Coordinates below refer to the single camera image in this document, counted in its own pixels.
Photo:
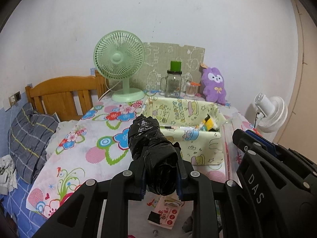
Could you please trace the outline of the dark grey sock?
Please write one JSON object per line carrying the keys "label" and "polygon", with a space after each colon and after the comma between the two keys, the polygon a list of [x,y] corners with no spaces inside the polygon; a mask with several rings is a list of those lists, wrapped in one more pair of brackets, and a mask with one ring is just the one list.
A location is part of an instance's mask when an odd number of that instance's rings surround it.
{"label": "dark grey sock", "polygon": [[190,233],[193,231],[193,212],[191,215],[186,219],[186,221],[182,225],[182,230],[185,233]]}

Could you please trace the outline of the pink tissue pack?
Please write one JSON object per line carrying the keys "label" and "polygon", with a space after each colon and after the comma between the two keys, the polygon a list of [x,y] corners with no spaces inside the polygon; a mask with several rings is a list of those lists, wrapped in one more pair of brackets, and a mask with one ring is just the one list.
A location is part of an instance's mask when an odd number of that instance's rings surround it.
{"label": "pink tissue pack", "polygon": [[171,196],[160,196],[148,215],[150,224],[172,229],[184,203]]}

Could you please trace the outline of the black plastic bag bundle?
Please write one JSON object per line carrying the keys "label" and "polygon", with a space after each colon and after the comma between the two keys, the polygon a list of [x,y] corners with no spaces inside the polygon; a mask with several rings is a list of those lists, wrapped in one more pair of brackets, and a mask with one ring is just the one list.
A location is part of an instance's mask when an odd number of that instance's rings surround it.
{"label": "black plastic bag bundle", "polygon": [[148,190],[167,196],[177,188],[177,149],[161,132],[159,122],[139,115],[128,130],[128,147],[132,159],[143,159]]}

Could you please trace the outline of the clear plastic zip bag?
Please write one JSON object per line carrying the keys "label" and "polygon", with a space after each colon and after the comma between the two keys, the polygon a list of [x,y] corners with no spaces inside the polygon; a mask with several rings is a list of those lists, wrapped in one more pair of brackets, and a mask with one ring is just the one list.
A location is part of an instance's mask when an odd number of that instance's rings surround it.
{"label": "clear plastic zip bag", "polygon": [[240,113],[235,112],[226,119],[219,127],[219,130],[221,133],[226,179],[232,179],[238,183],[239,178],[236,171],[242,162],[244,152],[234,145],[233,133],[235,130],[253,130],[252,125]]}

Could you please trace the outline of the beige door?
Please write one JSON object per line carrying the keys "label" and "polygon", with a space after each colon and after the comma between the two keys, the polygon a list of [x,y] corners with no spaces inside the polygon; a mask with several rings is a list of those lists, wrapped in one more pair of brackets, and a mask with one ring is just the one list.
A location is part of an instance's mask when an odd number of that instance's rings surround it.
{"label": "beige door", "polygon": [[298,63],[288,116],[274,141],[316,162],[317,28],[299,0],[291,0],[298,31]]}

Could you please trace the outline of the yellow cartoon fabric storage box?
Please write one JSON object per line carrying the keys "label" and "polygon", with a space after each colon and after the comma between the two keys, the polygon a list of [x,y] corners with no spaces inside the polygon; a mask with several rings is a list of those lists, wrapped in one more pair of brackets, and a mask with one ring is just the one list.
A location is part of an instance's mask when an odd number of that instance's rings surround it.
{"label": "yellow cartoon fabric storage box", "polygon": [[209,114],[220,127],[226,118],[214,103],[182,98],[149,97],[141,113],[157,119],[161,132],[172,143],[178,142],[183,160],[193,165],[223,162],[221,133],[199,131],[195,127]]}

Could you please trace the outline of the white floor fan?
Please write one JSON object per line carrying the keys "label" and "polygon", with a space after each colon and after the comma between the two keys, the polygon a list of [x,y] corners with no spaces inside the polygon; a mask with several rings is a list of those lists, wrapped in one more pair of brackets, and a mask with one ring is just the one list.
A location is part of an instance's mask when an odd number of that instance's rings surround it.
{"label": "white floor fan", "polygon": [[273,96],[268,98],[264,93],[259,93],[254,99],[254,104],[259,113],[255,126],[261,132],[276,132],[285,123],[288,107],[282,97]]}

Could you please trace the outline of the grey plaid pillow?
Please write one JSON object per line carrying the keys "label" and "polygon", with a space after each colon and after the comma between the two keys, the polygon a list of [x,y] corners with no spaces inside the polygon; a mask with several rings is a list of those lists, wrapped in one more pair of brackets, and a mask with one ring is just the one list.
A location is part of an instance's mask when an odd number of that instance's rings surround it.
{"label": "grey plaid pillow", "polygon": [[8,132],[9,154],[24,182],[33,183],[45,165],[46,147],[58,123],[55,117],[38,113],[31,103],[13,119]]}

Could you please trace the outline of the glass mason jar mug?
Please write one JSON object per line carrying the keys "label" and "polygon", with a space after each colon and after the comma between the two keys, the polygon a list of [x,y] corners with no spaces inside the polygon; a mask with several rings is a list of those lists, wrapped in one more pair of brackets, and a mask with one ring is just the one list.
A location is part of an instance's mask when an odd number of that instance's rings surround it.
{"label": "glass mason jar mug", "polygon": [[182,89],[182,71],[167,71],[167,75],[160,80],[160,90],[168,98],[179,98]]}

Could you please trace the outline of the purple plush bunny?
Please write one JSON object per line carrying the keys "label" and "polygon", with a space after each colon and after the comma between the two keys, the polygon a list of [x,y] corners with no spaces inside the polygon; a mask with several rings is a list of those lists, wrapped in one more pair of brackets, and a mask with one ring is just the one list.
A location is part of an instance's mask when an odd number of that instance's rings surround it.
{"label": "purple plush bunny", "polygon": [[226,104],[225,83],[218,68],[204,66],[201,82],[204,87],[202,93],[207,102]]}

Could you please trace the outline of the wooden bed headboard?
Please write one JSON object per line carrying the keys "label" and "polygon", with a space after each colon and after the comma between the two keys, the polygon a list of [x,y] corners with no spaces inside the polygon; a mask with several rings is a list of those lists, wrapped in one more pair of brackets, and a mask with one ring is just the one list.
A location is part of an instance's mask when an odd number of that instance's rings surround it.
{"label": "wooden bed headboard", "polygon": [[92,92],[100,98],[109,81],[97,70],[92,76],[64,76],[48,79],[35,87],[26,86],[29,103],[40,114],[57,114],[61,121],[79,120],[93,107]]}

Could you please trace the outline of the green cup on jar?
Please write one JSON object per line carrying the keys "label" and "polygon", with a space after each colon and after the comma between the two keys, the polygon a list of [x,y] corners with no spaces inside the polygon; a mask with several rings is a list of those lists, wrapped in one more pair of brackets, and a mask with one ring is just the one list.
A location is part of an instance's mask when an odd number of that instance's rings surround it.
{"label": "green cup on jar", "polygon": [[180,72],[182,62],[181,61],[171,61],[170,62],[170,71]]}

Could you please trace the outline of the green cartoon cardboard panel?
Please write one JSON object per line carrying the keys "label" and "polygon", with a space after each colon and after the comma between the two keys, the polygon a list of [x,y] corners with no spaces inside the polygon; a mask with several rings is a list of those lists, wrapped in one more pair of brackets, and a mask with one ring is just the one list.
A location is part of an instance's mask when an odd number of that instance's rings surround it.
{"label": "green cartoon cardboard panel", "polygon": [[182,91],[185,82],[201,81],[200,64],[204,61],[205,49],[196,46],[145,42],[145,62],[130,79],[130,86],[141,90],[159,90],[161,78],[166,77],[170,62],[181,62]]}

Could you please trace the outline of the green desk fan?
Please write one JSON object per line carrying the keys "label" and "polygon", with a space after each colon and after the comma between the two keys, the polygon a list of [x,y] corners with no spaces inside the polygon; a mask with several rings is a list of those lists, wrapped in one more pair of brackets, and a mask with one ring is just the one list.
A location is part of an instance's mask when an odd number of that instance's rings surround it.
{"label": "green desk fan", "polygon": [[122,82],[122,88],[112,95],[113,101],[129,103],[145,97],[141,89],[130,87],[130,78],[141,69],[145,56],[145,47],[141,40],[128,31],[110,32],[96,44],[96,70],[106,79]]}

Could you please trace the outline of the wall power socket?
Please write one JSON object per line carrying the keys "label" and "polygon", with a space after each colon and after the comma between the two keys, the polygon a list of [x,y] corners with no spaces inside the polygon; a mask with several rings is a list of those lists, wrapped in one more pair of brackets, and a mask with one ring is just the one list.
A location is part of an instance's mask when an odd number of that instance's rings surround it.
{"label": "wall power socket", "polygon": [[15,105],[20,100],[21,100],[21,93],[16,92],[14,95],[9,97],[9,104],[10,104],[10,106]]}

